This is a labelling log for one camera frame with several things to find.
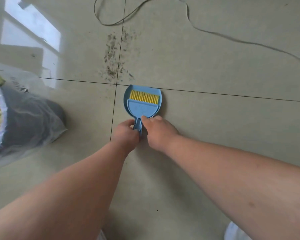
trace dustpan handle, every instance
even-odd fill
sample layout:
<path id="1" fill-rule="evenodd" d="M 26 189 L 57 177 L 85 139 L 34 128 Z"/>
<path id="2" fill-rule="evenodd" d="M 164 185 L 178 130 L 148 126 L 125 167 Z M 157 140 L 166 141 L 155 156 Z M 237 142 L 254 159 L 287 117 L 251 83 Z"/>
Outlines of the dustpan handle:
<path id="1" fill-rule="evenodd" d="M 134 130 L 138 130 L 140 135 L 142 133 L 142 121 L 141 118 L 136 118 L 136 120 L 134 121 L 134 126 L 133 126 Z"/>

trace person's right hand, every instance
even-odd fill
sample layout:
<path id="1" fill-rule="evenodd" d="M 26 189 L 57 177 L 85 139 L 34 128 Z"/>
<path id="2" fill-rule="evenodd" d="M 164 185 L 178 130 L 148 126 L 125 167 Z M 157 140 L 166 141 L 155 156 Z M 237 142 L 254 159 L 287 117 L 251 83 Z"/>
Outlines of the person's right hand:
<path id="1" fill-rule="evenodd" d="M 149 119 L 142 116 L 141 120 L 148 131 L 149 146 L 164 153 L 171 140 L 178 135 L 177 129 L 161 116 Z"/>

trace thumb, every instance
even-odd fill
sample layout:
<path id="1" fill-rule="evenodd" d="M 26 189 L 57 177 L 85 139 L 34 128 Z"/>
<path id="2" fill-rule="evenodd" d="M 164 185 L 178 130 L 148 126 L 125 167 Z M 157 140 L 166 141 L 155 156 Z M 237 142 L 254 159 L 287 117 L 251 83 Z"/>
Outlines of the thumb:
<path id="1" fill-rule="evenodd" d="M 142 116 L 141 116 L 141 121 L 142 121 L 144 127 L 145 127 L 147 130 L 150 129 L 150 127 L 151 127 L 151 121 L 150 121 L 147 117 L 145 117 L 144 115 L 142 115 Z"/>

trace person's left arm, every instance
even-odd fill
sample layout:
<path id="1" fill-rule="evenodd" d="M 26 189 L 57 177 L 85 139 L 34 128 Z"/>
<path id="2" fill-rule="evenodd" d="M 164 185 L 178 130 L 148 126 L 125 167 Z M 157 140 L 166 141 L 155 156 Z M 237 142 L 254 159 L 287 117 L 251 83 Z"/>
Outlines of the person's left arm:
<path id="1" fill-rule="evenodd" d="M 139 132 L 118 125 L 113 140 L 0 210 L 0 239 L 95 240 L 103 225 L 127 155 Z"/>

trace person's left hand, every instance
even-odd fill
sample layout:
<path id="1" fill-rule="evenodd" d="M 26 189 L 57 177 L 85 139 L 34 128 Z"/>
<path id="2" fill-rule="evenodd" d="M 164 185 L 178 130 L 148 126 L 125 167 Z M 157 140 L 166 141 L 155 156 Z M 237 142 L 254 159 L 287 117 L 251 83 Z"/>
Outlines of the person's left hand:
<path id="1" fill-rule="evenodd" d="M 132 129 L 130 126 L 134 125 L 134 119 L 126 120 L 120 123 L 114 130 L 113 140 L 120 141 L 122 145 L 131 152 L 139 143 L 139 131 Z"/>

